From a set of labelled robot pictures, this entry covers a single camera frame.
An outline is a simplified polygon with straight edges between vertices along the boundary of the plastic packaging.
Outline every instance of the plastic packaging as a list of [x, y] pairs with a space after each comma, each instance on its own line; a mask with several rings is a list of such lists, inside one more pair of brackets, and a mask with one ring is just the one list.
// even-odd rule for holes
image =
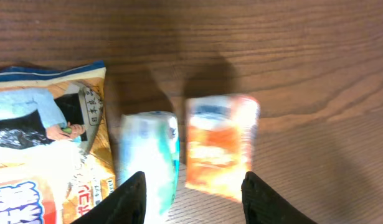
[[187, 101], [186, 187], [241, 202], [259, 111], [257, 101], [246, 95]]
[[105, 70], [0, 71], [0, 223], [71, 223], [114, 191]]
[[122, 117], [118, 156], [118, 183], [143, 171], [147, 183], [145, 224], [165, 221], [174, 202], [179, 173], [177, 119], [172, 113], [154, 111]]

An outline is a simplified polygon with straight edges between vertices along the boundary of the small orange packet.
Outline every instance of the small orange packet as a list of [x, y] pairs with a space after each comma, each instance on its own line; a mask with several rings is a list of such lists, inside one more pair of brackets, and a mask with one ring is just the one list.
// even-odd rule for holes
[[259, 112], [247, 95], [187, 100], [187, 188], [241, 202]]

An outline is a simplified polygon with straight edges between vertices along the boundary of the snack packet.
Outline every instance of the snack packet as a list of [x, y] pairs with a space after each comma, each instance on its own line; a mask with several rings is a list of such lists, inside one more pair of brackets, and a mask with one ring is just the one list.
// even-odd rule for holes
[[161, 223], [174, 202], [179, 174], [179, 134], [174, 114], [123, 115], [116, 176], [121, 184], [138, 171], [146, 175], [145, 224]]
[[241, 202], [259, 111], [247, 95], [187, 100], [186, 187]]
[[105, 70], [0, 71], [0, 224], [71, 223], [114, 191]]

